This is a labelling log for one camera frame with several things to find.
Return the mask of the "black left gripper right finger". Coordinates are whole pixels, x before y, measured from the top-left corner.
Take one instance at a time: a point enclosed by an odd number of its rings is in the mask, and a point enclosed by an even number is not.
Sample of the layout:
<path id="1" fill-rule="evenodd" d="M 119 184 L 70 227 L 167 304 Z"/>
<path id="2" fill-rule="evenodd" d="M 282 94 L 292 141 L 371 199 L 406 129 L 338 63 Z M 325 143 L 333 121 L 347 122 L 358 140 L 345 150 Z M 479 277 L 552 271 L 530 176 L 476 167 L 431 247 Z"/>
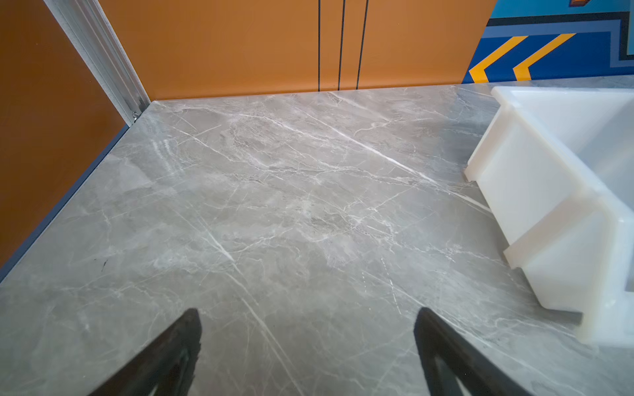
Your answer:
<path id="1" fill-rule="evenodd" d="M 428 307 L 417 314 L 414 339 L 429 394 L 529 394 Z"/>

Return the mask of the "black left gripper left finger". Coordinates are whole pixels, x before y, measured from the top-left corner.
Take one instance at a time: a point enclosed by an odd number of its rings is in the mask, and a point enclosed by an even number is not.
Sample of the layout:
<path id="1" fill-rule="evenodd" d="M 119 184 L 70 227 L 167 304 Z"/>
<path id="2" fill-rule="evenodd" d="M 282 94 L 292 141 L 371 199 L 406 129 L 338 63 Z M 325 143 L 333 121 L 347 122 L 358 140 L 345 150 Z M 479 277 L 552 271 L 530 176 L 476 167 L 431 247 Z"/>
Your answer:
<path id="1" fill-rule="evenodd" d="M 92 395 L 187 395 L 201 351 L 201 320 L 189 308 Z"/>

